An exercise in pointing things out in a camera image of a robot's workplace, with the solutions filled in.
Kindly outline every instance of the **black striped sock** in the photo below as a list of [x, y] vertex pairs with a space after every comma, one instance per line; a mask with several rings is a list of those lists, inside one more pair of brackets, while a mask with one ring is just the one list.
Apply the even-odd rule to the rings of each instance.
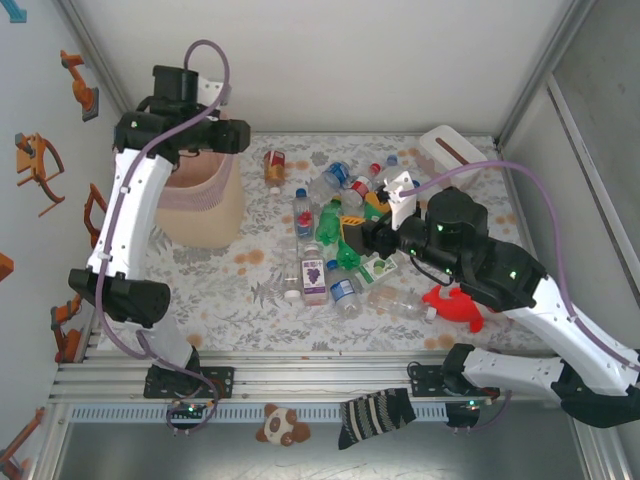
[[340, 405], [340, 414], [340, 450], [374, 435], [397, 430], [416, 418], [406, 388], [389, 388], [344, 402]]

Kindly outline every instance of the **plush bear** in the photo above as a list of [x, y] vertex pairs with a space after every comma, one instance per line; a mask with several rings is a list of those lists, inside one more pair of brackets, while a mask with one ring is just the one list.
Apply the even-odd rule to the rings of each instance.
[[294, 442], [304, 442], [311, 436], [309, 425], [298, 422], [298, 416], [293, 409], [280, 408], [268, 403], [264, 407], [264, 414], [267, 420], [264, 427], [256, 433], [256, 440], [259, 442], [289, 447]]

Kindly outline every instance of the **red toy fish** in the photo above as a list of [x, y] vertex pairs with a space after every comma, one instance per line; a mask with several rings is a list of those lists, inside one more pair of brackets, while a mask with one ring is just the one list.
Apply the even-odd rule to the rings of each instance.
[[441, 286], [438, 285], [422, 297], [422, 301], [432, 305], [445, 320], [457, 323], [469, 323], [471, 333], [478, 333], [484, 326], [484, 317], [471, 300], [459, 287], [451, 289], [450, 298], [440, 297]]

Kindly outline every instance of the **green plastic bottle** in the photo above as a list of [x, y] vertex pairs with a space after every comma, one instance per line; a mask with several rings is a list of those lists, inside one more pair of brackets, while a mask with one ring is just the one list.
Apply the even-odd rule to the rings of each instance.
[[345, 270], [352, 270], [360, 265], [360, 255], [347, 245], [342, 238], [338, 240], [338, 254], [336, 255], [338, 265]]
[[322, 242], [324, 246], [327, 246], [335, 243], [340, 238], [341, 215], [342, 203], [339, 198], [334, 198], [325, 205], [316, 228], [316, 242]]

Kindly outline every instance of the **gray floor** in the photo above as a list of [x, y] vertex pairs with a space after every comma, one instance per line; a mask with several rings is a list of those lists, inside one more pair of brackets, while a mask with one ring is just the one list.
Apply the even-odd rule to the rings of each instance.
[[442, 424], [412, 423], [339, 451], [339, 424], [312, 424], [290, 448], [258, 443], [258, 425], [217, 424], [192, 438], [162, 425], [72, 427], [61, 479], [580, 479], [567, 417], [512, 405], [494, 427], [454, 436]]

